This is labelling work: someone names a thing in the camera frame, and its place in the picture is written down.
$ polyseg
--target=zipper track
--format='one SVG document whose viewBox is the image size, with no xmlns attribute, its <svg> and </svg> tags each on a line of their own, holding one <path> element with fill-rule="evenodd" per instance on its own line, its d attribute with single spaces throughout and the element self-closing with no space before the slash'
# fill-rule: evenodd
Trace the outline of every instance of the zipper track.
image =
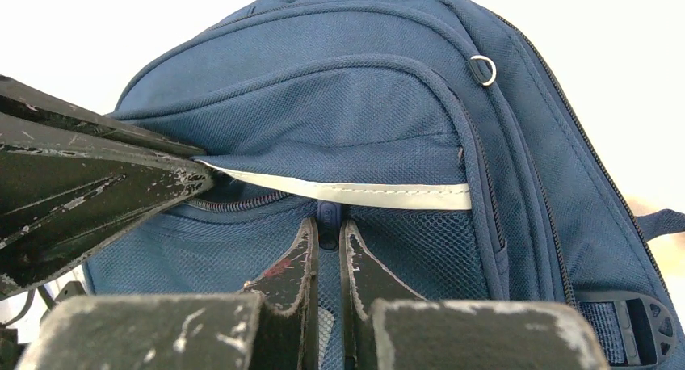
<svg viewBox="0 0 685 370">
<path fill-rule="evenodd" d="M 291 195 L 292 194 L 288 194 L 287 192 L 283 191 L 274 191 L 271 194 L 258 196 L 256 198 L 243 200 L 240 202 L 219 203 L 210 202 L 208 200 L 202 199 L 191 199 L 188 200 L 186 203 L 194 208 L 198 208 L 203 211 L 224 214 L 228 212 L 240 212 L 251 210 L 257 207 L 262 207 L 264 205 L 274 203 L 278 200 L 285 199 Z"/>
<path fill-rule="evenodd" d="M 450 88 L 450 91 L 452 94 L 455 96 L 455 98 L 459 99 L 457 97 L 456 92 Z M 493 207 L 493 218 L 494 218 L 494 228 L 495 232 L 497 233 L 497 238 L 499 241 L 499 247 L 501 249 L 504 249 L 504 246 L 506 246 L 505 240 L 504 240 L 504 232 L 502 231 L 502 224 L 500 223 L 499 220 L 499 208 L 497 206 L 497 200 L 495 199 L 494 195 L 494 185 L 492 183 L 492 178 L 490 177 L 490 166 L 488 165 L 488 158 L 485 155 L 485 149 L 483 147 L 483 142 L 481 141 L 481 135 L 478 134 L 478 130 L 476 129 L 476 125 L 473 123 L 473 120 L 471 119 L 471 115 L 466 111 L 466 107 L 462 106 L 462 109 L 464 110 L 464 116 L 466 117 L 466 120 L 469 122 L 469 125 L 471 125 L 471 131 L 473 132 L 473 139 L 476 142 L 476 145 L 478 146 L 478 150 L 481 153 L 481 157 L 483 158 L 483 168 L 485 171 L 485 179 L 486 183 L 488 186 L 488 193 L 490 195 L 490 201 L 492 202 L 492 207 Z"/>
<path fill-rule="evenodd" d="M 247 15 L 238 17 L 237 19 L 233 19 L 233 20 L 231 20 L 231 21 L 229 21 L 229 22 L 227 22 L 227 23 L 218 23 L 217 25 L 212 25 L 211 27 L 207 28 L 207 29 L 204 30 L 204 31 L 205 31 L 205 32 L 214 31 L 215 29 L 219 29 L 219 28 L 221 28 L 221 27 L 224 27 L 224 26 L 227 26 L 227 25 L 230 25 L 230 24 L 233 24 L 233 23 L 237 23 L 238 21 L 242 21 L 242 20 L 244 20 L 244 19 L 249 19 L 250 17 L 254 17 L 254 16 L 257 16 L 257 15 L 263 15 L 263 14 L 269 13 L 269 12 L 281 11 L 281 10 L 283 10 L 283 9 L 294 8 L 294 7 L 298 7 L 298 6 L 316 5 L 316 4 L 320 4 L 320 3 L 321 3 L 321 2 L 295 2 L 295 3 L 293 3 L 293 4 L 277 6 L 277 7 L 275 7 L 275 8 L 266 9 L 266 10 L 264 10 L 264 11 L 249 13 L 249 14 L 247 14 Z"/>
<path fill-rule="evenodd" d="M 533 170 L 535 171 L 536 180 L 538 186 L 540 187 L 540 192 L 542 193 L 542 201 L 544 203 L 545 211 L 547 211 L 547 218 L 549 219 L 549 227 L 552 230 L 552 240 L 554 242 L 554 251 L 557 253 L 557 261 L 559 262 L 559 269 L 561 270 L 561 285 L 564 287 L 564 298 L 566 304 L 573 308 L 578 307 L 576 301 L 576 296 L 574 295 L 574 286 L 571 284 L 571 276 L 569 275 L 569 270 L 566 267 L 566 262 L 564 260 L 564 254 L 561 251 L 561 241 L 559 240 L 559 233 L 557 232 L 557 225 L 554 223 L 554 215 L 552 214 L 552 206 L 547 200 L 547 192 L 542 184 L 542 178 L 540 177 L 540 172 L 538 172 L 535 163 L 533 163 Z"/>
<path fill-rule="evenodd" d="M 647 252 L 647 256 L 649 257 L 649 261 L 652 263 L 652 266 L 656 270 L 657 275 L 658 275 L 659 279 L 661 280 L 664 289 L 666 290 L 666 294 L 670 298 L 670 294 L 668 292 L 668 287 L 666 286 L 666 281 L 664 280 L 662 272 L 659 269 L 659 266 L 657 265 L 657 261 L 654 259 L 652 251 L 647 246 L 647 241 L 645 240 L 645 235 L 642 233 L 640 226 L 637 224 L 637 219 L 632 214 L 632 210 L 628 206 L 628 203 L 626 203 L 625 198 L 620 193 L 618 187 L 614 183 L 614 180 L 611 178 L 611 176 L 607 172 L 607 169 L 604 167 L 604 164 L 602 164 L 602 161 L 599 159 L 599 156 L 597 155 L 595 148 L 592 146 L 592 143 L 590 143 L 590 139 L 588 138 L 587 134 L 585 133 L 585 129 L 583 129 L 583 127 L 581 126 L 580 120 L 578 119 L 576 112 L 574 111 L 573 107 L 571 106 L 569 99 L 566 98 L 566 94 L 564 93 L 564 90 L 561 89 L 561 84 L 559 83 L 559 81 L 557 80 L 557 77 L 552 72 L 552 69 L 549 68 L 549 66 L 547 65 L 547 62 L 544 60 L 544 58 L 542 57 L 540 52 L 537 50 L 535 45 L 533 45 L 533 43 L 530 41 L 530 39 L 528 39 L 527 36 L 525 36 L 523 34 L 523 32 L 521 32 L 514 24 L 510 23 L 508 20 L 504 19 L 502 16 L 494 13 L 493 11 L 490 11 L 490 10 L 487 10 L 487 11 L 490 12 L 495 17 L 497 17 L 500 21 L 505 23 L 508 27 L 513 29 L 530 46 L 532 51 L 535 53 L 536 57 L 540 60 L 540 63 L 542 63 L 542 66 L 544 68 L 545 73 L 547 73 L 547 75 L 549 76 L 549 79 L 552 81 L 552 85 L 554 86 L 554 90 L 556 90 L 557 93 L 559 94 L 561 101 L 564 103 L 564 106 L 566 106 L 566 109 L 569 111 L 569 114 L 571 115 L 571 120 L 576 125 L 576 128 L 580 132 L 580 135 L 581 135 L 582 139 L 585 141 L 585 144 L 590 149 L 590 154 L 592 154 L 592 157 L 595 158 L 595 161 L 599 165 L 599 169 L 604 174 L 604 177 L 607 178 L 607 181 L 609 182 L 609 185 L 611 186 L 611 188 L 614 190 L 614 193 L 616 193 L 616 195 L 619 197 L 619 200 L 622 203 L 623 207 L 625 208 L 626 212 L 628 212 L 628 216 L 630 217 L 630 220 L 632 221 L 632 224 L 635 226 L 635 230 L 637 231 L 637 236 L 640 238 L 640 241 L 642 242 L 642 246 L 645 248 L 645 251 Z"/>
<path fill-rule="evenodd" d="M 452 94 L 457 99 L 459 99 L 459 97 L 456 95 L 456 92 L 451 87 L 448 86 L 448 88 L 450 89 Z M 473 120 L 471 119 L 471 115 L 466 111 L 465 108 L 464 108 L 464 115 L 466 116 L 466 120 L 471 125 L 471 130 L 473 131 L 474 140 L 475 140 L 476 145 L 478 146 L 479 150 L 482 153 L 481 156 L 483 157 L 483 167 L 485 168 L 485 178 L 487 179 L 488 190 L 490 192 L 490 200 L 492 201 L 492 204 L 493 204 L 493 217 L 494 217 L 495 229 L 497 231 L 497 236 L 499 238 L 499 245 L 503 248 L 504 247 L 504 237 L 502 235 L 502 225 L 500 224 L 500 221 L 499 221 L 499 211 L 498 211 L 498 206 L 497 206 L 497 200 L 495 199 L 495 196 L 494 196 L 494 186 L 492 184 L 492 179 L 490 178 L 490 168 L 488 166 L 488 159 L 485 156 L 485 150 L 483 149 L 483 144 L 481 141 L 481 135 L 478 134 L 478 130 L 476 129 L 476 125 L 473 123 Z M 544 207 L 547 211 L 547 216 L 549 218 L 549 227 L 552 229 L 552 239 L 554 242 L 554 250 L 557 254 L 557 261 L 559 262 L 559 269 L 561 270 L 561 283 L 564 287 L 565 302 L 567 305 L 574 307 L 574 308 L 577 308 L 578 305 L 577 305 L 575 295 L 574 295 L 574 288 L 573 288 L 573 285 L 571 284 L 571 278 L 569 275 L 569 271 L 566 268 L 566 264 L 564 262 L 564 255 L 561 252 L 561 242 L 559 241 L 559 233 L 557 232 L 557 227 L 554 224 L 554 216 L 552 215 L 552 207 L 550 206 L 550 204 L 547 200 L 547 194 L 544 191 L 544 186 L 542 185 L 542 179 L 540 178 L 540 174 L 538 173 L 537 167 L 535 167 L 535 165 L 533 165 L 533 170 L 535 171 L 538 186 L 540 187 L 540 191 L 542 192 L 542 200 L 544 203 Z"/>
</svg>

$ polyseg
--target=black metal clamp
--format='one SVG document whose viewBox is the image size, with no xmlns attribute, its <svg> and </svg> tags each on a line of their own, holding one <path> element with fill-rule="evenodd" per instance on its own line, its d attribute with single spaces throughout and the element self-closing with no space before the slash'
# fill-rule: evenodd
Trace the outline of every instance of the black metal clamp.
<svg viewBox="0 0 685 370">
<path fill-rule="evenodd" d="M 211 171 L 187 159 L 200 149 L 7 77 L 0 127 L 0 167 L 13 172 L 0 177 L 0 300 L 53 280 L 212 186 Z M 46 183 L 46 174 L 59 177 Z M 335 210 L 324 217 L 324 225 L 341 220 Z M 608 368 L 590 326 L 565 305 L 427 301 L 369 252 L 353 221 L 339 240 L 341 367 Z M 46 317 L 17 368 L 318 369 L 318 247 L 309 218 L 239 293 L 71 297 Z M 2 364 L 19 353 L 7 334 Z"/>
</svg>

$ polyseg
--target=chipped paint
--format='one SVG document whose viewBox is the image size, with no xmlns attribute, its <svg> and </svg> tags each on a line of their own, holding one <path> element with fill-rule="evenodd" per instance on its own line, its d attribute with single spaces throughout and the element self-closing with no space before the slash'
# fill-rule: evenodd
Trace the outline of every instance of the chipped paint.
<svg viewBox="0 0 685 370">
<path fill-rule="evenodd" d="M 264 277 L 273 277 L 275 275 L 281 275 L 286 268 L 290 267 L 292 260 L 288 257 L 284 257 L 279 262 L 275 263 L 274 266 L 270 267 L 263 273 Z"/>
<path fill-rule="evenodd" d="M 216 333 L 216 340 L 235 348 L 241 354 L 246 353 L 245 341 L 243 341 L 242 339 L 231 338 L 222 333 Z"/>
<path fill-rule="evenodd" d="M 549 331 L 549 326 L 540 323 L 526 323 L 525 327 L 531 331 Z"/>
<path fill-rule="evenodd" d="M 148 353 L 145 354 L 145 358 L 143 358 L 143 363 L 147 364 L 150 360 L 154 359 L 154 356 L 157 354 L 157 351 L 153 348 L 150 348 Z"/>
<path fill-rule="evenodd" d="M 286 256 L 290 255 L 295 249 L 301 248 L 303 242 L 306 242 L 306 246 L 307 246 L 306 251 L 303 252 L 302 254 L 299 254 L 297 256 L 297 258 L 299 258 L 302 255 L 305 255 L 305 256 L 311 255 L 313 251 L 312 251 L 312 244 L 311 244 L 311 242 L 309 242 L 309 231 L 310 231 L 310 228 L 305 228 L 304 226 L 301 226 L 300 231 L 297 233 L 297 235 L 295 237 L 296 240 L 293 242 L 292 245 L 290 245 L 288 250 L 286 250 L 285 253 L 283 253 L 281 255 L 281 257 L 278 261 L 281 261 L 281 260 L 287 258 Z M 304 271 L 303 271 L 302 277 L 300 279 L 300 285 L 298 286 L 298 292 L 295 295 L 295 299 L 289 304 L 290 305 L 289 308 L 285 309 L 282 304 L 268 302 L 268 304 L 274 309 L 275 312 L 289 317 L 289 316 L 293 315 L 299 309 L 298 305 L 302 301 L 302 298 L 305 297 L 305 294 L 309 291 L 309 281 L 312 278 L 312 270 L 311 269 L 312 269 L 312 267 L 311 267 L 310 263 L 306 263 L 304 265 Z M 253 289 L 253 288 L 250 288 L 251 285 L 259 284 L 259 281 L 264 277 L 267 277 L 266 272 L 262 273 L 254 281 L 251 281 L 251 282 L 246 281 L 244 286 L 243 286 L 242 292 L 259 293 L 259 294 L 263 294 L 265 297 L 268 297 L 266 293 L 263 293 L 259 290 Z"/>
<path fill-rule="evenodd" d="M 195 329 L 193 329 L 193 332 L 191 332 L 191 338 L 199 334 L 202 330 L 202 327 L 204 327 L 204 325 L 202 324 L 198 324 L 197 326 L 195 326 Z"/>
<path fill-rule="evenodd" d="M 183 324 L 181 325 L 181 334 L 179 335 L 178 338 L 174 341 L 174 345 L 172 346 L 174 348 L 174 351 L 178 353 L 183 353 L 186 350 L 186 334 L 188 332 L 188 326 L 191 324 L 193 319 L 204 313 L 206 309 L 198 309 L 194 313 L 191 313 L 186 317 L 186 320 L 183 321 Z"/>
<path fill-rule="evenodd" d="M 354 237 L 357 243 L 359 244 L 359 248 L 363 251 L 364 254 L 366 254 L 371 260 L 373 260 L 378 266 L 380 266 L 383 271 L 388 274 L 390 277 L 393 278 L 393 280 L 397 281 L 404 289 L 406 289 L 409 293 L 412 295 L 416 296 L 417 299 L 419 300 L 425 300 L 426 298 L 420 295 L 418 292 L 414 291 L 409 285 L 405 284 L 404 281 L 400 280 L 392 271 L 390 271 L 379 259 L 376 258 L 375 255 L 366 247 L 366 244 L 364 243 L 364 240 L 362 239 L 359 229 L 357 228 L 357 225 L 353 222 L 347 223 L 347 226 L 345 228 L 345 236 L 346 237 Z M 368 318 L 368 315 L 366 311 L 364 311 L 364 303 L 362 303 L 361 299 L 359 298 L 359 293 L 357 292 L 357 284 L 356 284 L 356 278 L 355 278 L 355 271 L 359 271 L 359 268 L 355 266 L 355 263 L 359 263 L 355 261 L 355 257 L 357 255 L 361 254 L 356 254 L 354 251 L 354 248 L 352 247 L 351 242 L 348 240 L 345 242 L 346 248 L 345 251 L 347 253 L 347 269 L 348 269 L 348 274 L 350 276 L 350 288 L 352 291 L 352 300 L 355 303 L 355 307 L 357 308 L 357 311 L 359 312 L 359 316 L 361 317 L 362 320 L 366 320 Z"/>
<path fill-rule="evenodd" d="M 378 368 L 395 368 L 395 346 L 385 328 L 385 313 L 381 312 L 372 319 L 376 333 L 376 355 Z"/>
<path fill-rule="evenodd" d="M 412 307 L 413 301 L 397 301 L 397 307 L 401 308 Z M 443 301 L 441 304 L 449 309 L 457 311 L 477 314 L 480 309 L 489 309 L 494 313 L 511 315 L 517 313 L 544 313 L 555 319 L 555 327 L 557 336 L 563 339 L 568 347 L 578 353 L 578 362 L 584 370 L 592 368 L 609 368 L 606 363 L 598 362 L 598 358 L 604 358 L 603 353 L 597 345 L 590 344 L 591 340 L 595 340 L 595 332 L 587 324 L 579 313 L 572 309 L 567 309 L 565 305 L 544 303 L 544 302 L 530 302 L 523 303 L 517 301 Z M 544 325 L 530 325 L 530 329 L 548 328 Z"/>
<path fill-rule="evenodd" d="M 73 317 L 91 313 L 97 306 L 86 296 L 76 296 L 66 302 L 68 306 L 56 307 L 40 325 L 40 338 L 28 346 L 17 368 L 42 368 L 43 353 L 49 350 L 51 342 L 59 339 L 60 334 L 71 324 Z M 102 364 L 100 368 L 109 368 L 108 366 L 109 364 Z"/>
<path fill-rule="evenodd" d="M 162 158 L 162 159 L 168 159 L 168 160 L 174 160 L 174 159 L 176 159 L 175 156 L 171 156 L 170 154 L 167 154 L 167 153 L 164 153 L 164 152 L 155 152 L 155 151 L 153 151 L 153 154 L 154 154 L 155 156 L 157 156 L 158 158 Z"/>
<path fill-rule="evenodd" d="M 68 150 L 57 150 L 57 149 L 44 149 L 44 148 L 23 148 L 18 146 L 3 145 L 0 149 L 3 149 L 9 153 L 16 154 L 46 154 L 54 156 L 65 156 L 65 157 L 80 157 L 80 158 L 99 158 L 98 156 L 92 156 L 88 153 L 74 152 Z"/>
<path fill-rule="evenodd" d="M 66 208 L 67 210 L 72 210 L 85 201 L 86 201 L 85 197 L 79 196 L 78 198 L 71 200 L 69 203 L 65 204 L 62 207 Z"/>
<path fill-rule="evenodd" d="M 24 105 L 26 105 L 26 107 L 28 107 L 28 110 L 30 110 L 30 111 L 40 111 L 40 110 L 36 109 L 36 107 L 33 106 L 33 105 L 31 105 L 30 103 L 28 103 L 28 102 L 26 102 L 26 101 L 22 101 L 22 102 L 23 102 Z"/>
<path fill-rule="evenodd" d="M 0 284 L 3 284 L 3 286 L 9 285 L 12 288 L 18 288 L 19 287 L 17 285 L 17 283 L 5 273 L 0 275 Z"/>
<path fill-rule="evenodd" d="M 247 323 L 246 322 L 239 322 L 237 326 L 231 329 L 231 335 L 235 334 L 240 334 L 241 332 L 244 332 L 245 329 L 247 328 Z"/>
<path fill-rule="evenodd" d="M 405 305 L 396 305 L 394 303 L 390 303 L 387 308 L 397 311 L 398 309 L 405 307 Z M 440 306 L 437 303 L 430 303 L 428 301 L 414 301 L 413 304 L 409 305 L 409 307 L 417 311 L 423 311 L 424 309 L 440 309 Z"/>
</svg>

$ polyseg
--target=blue fabric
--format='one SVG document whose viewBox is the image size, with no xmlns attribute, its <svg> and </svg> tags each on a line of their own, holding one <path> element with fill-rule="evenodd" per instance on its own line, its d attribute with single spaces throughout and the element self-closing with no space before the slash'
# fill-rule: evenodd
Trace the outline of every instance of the blue fabric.
<svg viewBox="0 0 685 370">
<path fill-rule="evenodd" d="M 664 209 L 637 217 L 637 224 L 645 239 L 685 232 L 685 213 Z"/>
<path fill-rule="evenodd" d="M 578 310 L 597 334 L 610 364 L 625 362 L 625 349 L 613 303 L 580 303 Z"/>
<path fill-rule="evenodd" d="M 492 86 L 469 71 L 473 55 L 495 62 Z M 566 268 L 575 289 L 643 293 L 675 315 L 542 61 L 469 0 L 258 0 L 147 65 L 111 116 L 238 170 L 468 183 L 468 215 L 348 210 L 381 261 L 430 298 L 565 301 Z M 234 291 L 315 212 L 316 202 L 296 197 L 230 213 L 184 204 L 94 256 L 86 273 L 96 293 Z M 681 229 L 681 219 L 639 222 L 651 238 Z M 339 320 L 336 262 L 321 263 L 320 306 Z M 610 314 L 584 314 L 598 334 L 610 331 L 600 339 L 618 360 Z M 332 328 L 326 369 L 342 367 Z M 681 344 L 664 368 L 685 367 L 682 326 L 670 328 Z"/>
</svg>

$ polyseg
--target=zipper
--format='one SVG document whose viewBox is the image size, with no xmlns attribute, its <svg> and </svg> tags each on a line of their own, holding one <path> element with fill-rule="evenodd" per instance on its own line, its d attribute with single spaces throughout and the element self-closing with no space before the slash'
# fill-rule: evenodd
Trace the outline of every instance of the zipper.
<svg viewBox="0 0 685 370">
<path fill-rule="evenodd" d="M 585 144 L 590 149 L 590 154 L 592 155 L 593 158 L 595 158 L 595 161 L 597 162 L 599 169 L 604 174 L 604 177 L 607 178 L 609 185 L 614 190 L 614 193 L 619 197 L 619 201 L 622 203 L 625 211 L 628 213 L 628 216 L 630 217 L 630 220 L 632 221 L 632 225 L 635 226 L 635 230 L 637 231 L 637 236 L 640 238 L 640 241 L 642 242 L 642 246 L 645 248 L 645 251 L 647 252 L 647 256 L 649 257 L 649 261 L 652 263 L 652 266 L 656 270 L 657 275 L 658 275 L 659 279 L 661 280 L 661 283 L 664 287 L 664 290 L 666 290 L 666 294 L 670 298 L 670 294 L 668 292 L 668 287 L 666 286 L 666 281 L 664 280 L 663 274 L 661 273 L 661 270 L 659 269 L 659 267 L 657 265 L 657 261 L 654 259 L 652 251 L 647 246 L 647 241 L 645 240 L 645 235 L 642 233 L 640 226 L 637 224 L 637 219 L 632 214 L 632 210 L 628 206 L 628 203 L 626 203 L 625 198 L 620 193 L 618 187 L 614 183 L 614 180 L 611 178 L 611 176 L 607 172 L 607 169 L 604 167 L 604 164 L 602 164 L 602 161 L 599 159 L 599 156 L 597 155 L 595 148 L 590 143 L 590 139 L 587 137 L 587 134 L 585 133 L 585 129 L 583 129 L 583 127 L 581 126 L 580 120 L 578 119 L 578 116 L 576 115 L 573 107 L 571 106 L 569 99 L 566 98 L 566 94 L 564 93 L 563 89 L 561 89 L 561 84 L 557 80 L 557 77 L 554 75 L 552 70 L 549 68 L 549 66 L 547 65 L 547 62 L 544 60 L 544 58 L 542 57 L 540 52 L 537 50 L 535 45 L 533 45 L 533 43 L 530 41 L 530 39 L 528 39 L 527 36 L 525 36 L 523 34 L 523 32 L 521 32 L 514 24 L 510 23 L 509 21 L 504 19 L 502 16 L 494 13 L 493 11 L 490 11 L 490 10 L 487 10 L 487 11 L 490 12 L 492 15 L 494 15 L 496 18 L 498 18 L 500 21 L 505 23 L 509 28 L 513 29 L 528 44 L 528 46 L 530 46 L 531 50 L 535 53 L 538 60 L 540 60 L 540 63 L 544 67 L 545 73 L 547 73 L 547 75 L 549 76 L 549 79 L 552 81 L 552 85 L 554 86 L 554 89 L 559 94 L 559 97 L 561 98 L 561 101 L 564 103 L 564 106 L 566 106 L 566 109 L 568 110 L 568 112 L 571 116 L 571 120 L 576 125 L 576 128 L 580 132 L 580 135 L 581 135 L 582 139 L 585 141 Z"/>
<path fill-rule="evenodd" d="M 448 89 L 452 92 L 452 94 L 455 96 L 455 98 L 459 99 L 456 92 L 448 85 L 448 83 L 446 81 L 445 81 L 445 84 L 448 86 Z M 494 186 L 492 183 L 492 179 L 490 178 L 490 168 L 488 166 L 487 157 L 485 156 L 485 150 L 483 149 L 484 147 L 483 147 L 483 144 L 481 141 L 481 136 L 480 136 L 480 134 L 478 134 L 478 131 L 476 129 L 476 125 L 475 125 L 475 123 L 473 123 L 471 115 L 466 111 L 465 108 L 464 108 L 464 116 L 466 117 L 466 120 L 469 122 L 469 125 L 471 125 L 471 131 L 473 132 L 473 137 L 474 137 L 474 140 L 476 142 L 476 146 L 478 147 L 478 150 L 482 153 L 481 156 L 483 157 L 483 167 L 485 168 L 485 178 L 487 179 L 488 190 L 490 192 L 490 200 L 492 201 L 492 205 L 493 205 L 493 217 L 494 217 L 495 229 L 497 231 L 497 236 L 499 238 L 499 245 L 502 248 L 504 248 L 504 237 L 502 236 L 502 225 L 500 224 L 500 221 L 499 221 L 499 211 L 498 211 L 498 206 L 497 206 L 497 200 L 495 199 L 495 196 L 494 196 Z M 552 229 L 552 239 L 553 239 L 553 243 L 554 243 L 554 250 L 557 254 L 557 261 L 559 262 L 559 268 L 561 270 L 561 282 L 562 282 L 562 285 L 564 287 L 565 302 L 567 305 L 576 308 L 577 304 L 576 304 L 576 300 L 575 300 L 574 289 L 573 289 L 573 286 L 571 284 L 571 278 L 569 275 L 569 271 L 566 268 L 564 256 L 561 253 L 561 242 L 559 241 L 559 233 L 557 232 L 557 227 L 554 224 L 554 217 L 552 215 L 552 207 L 550 206 L 550 204 L 547 200 L 547 194 L 544 191 L 544 186 L 542 185 L 542 179 L 540 177 L 540 174 L 538 173 L 537 168 L 535 166 L 533 166 L 532 168 L 535 171 L 538 186 L 540 187 L 540 191 L 542 192 L 542 200 L 544 203 L 544 207 L 546 208 L 546 211 L 547 211 L 547 216 L 549 219 L 549 226 Z"/>
<path fill-rule="evenodd" d="M 343 227 L 343 205 L 319 200 L 317 202 L 317 227 L 319 248 L 326 251 L 338 250 L 338 238 Z"/>
<path fill-rule="evenodd" d="M 321 3 L 321 2 L 296 2 L 296 3 L 293 3 L 293 4 L 277 6 L 277 7 L 275 7 L 275 8 L 266 9 L 266 10 L 264 10 L 264 11 L 259 11 L 259 12 L 252 12 L 252 11 L 254 10 L 254 8 L 252 8 L 252 9 L 251 9 L 251 12 L 248 13 L 247 15 L 238 17 L 237 19 L 233 19 L 233 20 L 231 20 L 231 21 L 229 21 L 229 22 L 227 22 L 227 23 L 218 23 L 217 25 L 213 25 L 213 26 L 207 28 L 207 29 L 204 30 L 204 31 L 205 31 L 205 32 L 214 31 L 215 29 L 224 27 L 224 26 L 226 26 L 226 25 L 230 25 L 230 24 L 233 24 L 233 23 L 237 23 L 238 21 L 242 21 L 242 20 L 244 20 L 244 19 L 249 19 L 250 17 L 254 17 L 254 16 L 257 16 L 257 15 L 263 15 L 263 14 L 269 13 L 269 12 L 281 11 L 281 10 L 283 10 L 283 9 L 295 8 L 295 7 L 298 7 L 298 6 L 316 5 L 316 4 L 319 4 L 319 3 Z"/>
<path fill-rule="evenodd" d="M 549 227 L 552 230 L 552 241 L 554 242 L 554 251 L 557 254 L 557 261 L 559 262 L 559 269 L 561 270 L 561 285 L 564 287 L 564 299 L 566 304 L 573 308 L 578 307 L 576 301 L 576 296 L 574 294 L 574 287 L 571 284 L 571 276 L 569 275 L 569 270 L 566 267 L 566 262 L 564 260 L 564 255 L 561 252 L 561 241 L 559 240 L 559 233 L 557 232 L 557 225 L 554 223 L 554 215 L 552 215 L 552 206 L 547 200 L 547 192 L 542 185 L 542 178 L 540 177 L 540 172 L 538 172 L 535 163 L 532 163 L 532 168 L 536 176 L 537 185 L 542 193 L 542 202 L 544 203 L 544 209 L 547 212 L 547 218 L 549 219 Z"/>
<path fill-rule="evenodd" d="M 452 89 L 452 87 L 449 85 L 449 82 L 445 80 L 445 78 L 437 71 L 434 69 L 432 70 L 436 75 L 438 75 L 442 80 L 445 86 L 448 87 L 452 95 L 454 95 L 454 98 L 459 99 L 459 96 L 456 94 L 456 91 Z M 469 114 L 468 111 L 466 111 L 466 107 L 462 106 L 462 110 L 464 111 L 464 117 L 466 120 L 469 122 L 469 125 L 471 127 L 471 132 L 473 134 L 473 140 L 476 143 L 477 151 L 480 153 L 481 158 L 483 159 L 483 171 L 485 172 L 485 183 L 487 184 L 488 187 L 488 195 L 490 195 L 490 202 L 492 202 L 492 211 L 493 211 L 493 219 L 494 219 L 494 228 L 495 228 L 495 233 L 497 233 L 497 239 L 499 242 L 499 248 L 504 249 L 506 246 L 506 241 L 504 238 L 504 232 L 502 231 L 502 224 L 500 223 L 499 219 L 499 208 L 497 206 L 497 200 L 495 199 L 494 195 L 494 185 L 492 182 L 492 178 L 490 177 L 490 166 L 488 164 L 488 159 L 485 155 L 485 147 L 483 146 L 483 142 L 481 140 L 481 135 L 478 134 L 478 130 L 476 129 L 476 124 L 473 123 L 473 120 L 471 119 L 471 115 Z"/>
<path fill-rule="evenodd" d="M 188 200 L 186 204 L 203 211 L 225 214 L 228 212 L 240 212 L 251 210 L 257 207 L 262 207 L 264 205 L 274 203 L 278 200 L 285 199 L 291 195 L 292 194 L 288 194 L 287 192 L 283 191 L 274 191 L 264 196 L 258 196 L 256 198 L 242 200 L 239 202 L 219 203 L 210 202 L 208 200 L 202 199 L 191 199 Z"/>
</svg>

